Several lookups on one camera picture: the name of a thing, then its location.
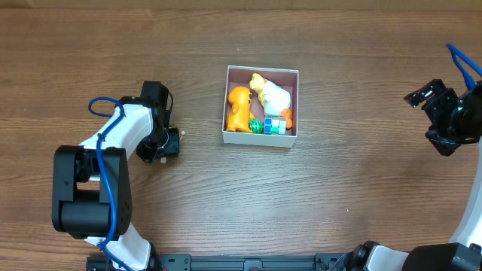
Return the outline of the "wooden cat rattle drum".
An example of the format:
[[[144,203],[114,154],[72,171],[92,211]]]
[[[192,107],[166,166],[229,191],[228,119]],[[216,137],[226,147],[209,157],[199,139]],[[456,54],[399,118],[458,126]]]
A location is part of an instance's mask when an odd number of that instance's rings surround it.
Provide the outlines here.
[[[185,132],[184,130],[182,130],[182,131],[180,132],[179,140],[182,140],[182,139],[183,139],[183,137],[185,136],[185,133],[186,133],[186,132]],[[160,162],[161,162],[161,163],[166,163],[166,161],[167,161],[167,157],[163,157],[163,158],[160,159]]]

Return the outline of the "green round plastic wheel toy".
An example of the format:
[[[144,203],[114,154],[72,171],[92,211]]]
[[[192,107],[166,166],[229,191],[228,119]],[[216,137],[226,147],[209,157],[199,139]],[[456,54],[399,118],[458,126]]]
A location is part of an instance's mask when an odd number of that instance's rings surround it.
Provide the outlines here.
[[[254,134],[261,134],[264,131],[264,124],[258,118],[252,118],[249,120],[249,129]]]

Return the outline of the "white yellow duck toy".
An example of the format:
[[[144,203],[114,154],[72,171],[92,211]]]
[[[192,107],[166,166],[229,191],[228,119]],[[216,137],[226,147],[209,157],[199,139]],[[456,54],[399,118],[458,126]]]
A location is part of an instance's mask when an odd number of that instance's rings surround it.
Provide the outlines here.
[[[258,99],[264,107],[264,115],[266,117],[284,117],[286,129],[291,129],[293,125],[291,94],[258,73],[252,74],[249,86],[258,94]]]

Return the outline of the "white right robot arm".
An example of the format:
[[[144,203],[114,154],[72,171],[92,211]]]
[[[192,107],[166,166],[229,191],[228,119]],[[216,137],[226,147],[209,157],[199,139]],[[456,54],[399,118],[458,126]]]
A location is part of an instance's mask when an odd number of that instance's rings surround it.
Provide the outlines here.
[[[429,119],[425,137],[443,157],[474,145],[477,158],[470,192],[459,221],[447,241],[419,245],[409,251],[378,242],[365,242],[341,260],[341,270],[480,270],[481,269],[481,82],[461,94],[441,79],[429,81],[404,97],[421,106]]]

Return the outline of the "orange dinosaur toy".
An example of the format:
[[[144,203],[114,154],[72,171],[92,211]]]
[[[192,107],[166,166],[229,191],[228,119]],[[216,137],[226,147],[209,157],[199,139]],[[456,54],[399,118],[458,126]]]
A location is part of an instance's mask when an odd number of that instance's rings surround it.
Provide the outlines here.
[[[233,88],[228,95],[231,110],[227,117],[227,131],[253,133],[249,126],[250,120],[255,118],[251,112],[252,100],[253,95],[249,88],[243,86]]]

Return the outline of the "colourful puzzle cube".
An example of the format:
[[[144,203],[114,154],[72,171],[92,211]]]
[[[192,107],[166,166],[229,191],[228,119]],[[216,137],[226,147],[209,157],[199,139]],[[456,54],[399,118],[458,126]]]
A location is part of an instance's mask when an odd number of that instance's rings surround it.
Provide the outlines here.
[[[264,120],[264,134],[284,136],[286,134],[285,118],[266,117]]]

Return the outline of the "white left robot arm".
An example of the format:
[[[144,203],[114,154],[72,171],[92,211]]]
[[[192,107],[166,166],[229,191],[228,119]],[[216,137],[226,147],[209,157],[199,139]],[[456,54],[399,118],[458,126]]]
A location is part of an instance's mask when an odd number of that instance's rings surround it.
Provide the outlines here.
[[[128,159],[136,154],[153,163],[179,155],[179,131],[169,125],[173,97],[161,82],[144,81],[139,96],[112,103],[98,132],[53,156],[52,224],[102,252],[87,258],[87,271],[162,270],[154,245],[132,223]]]

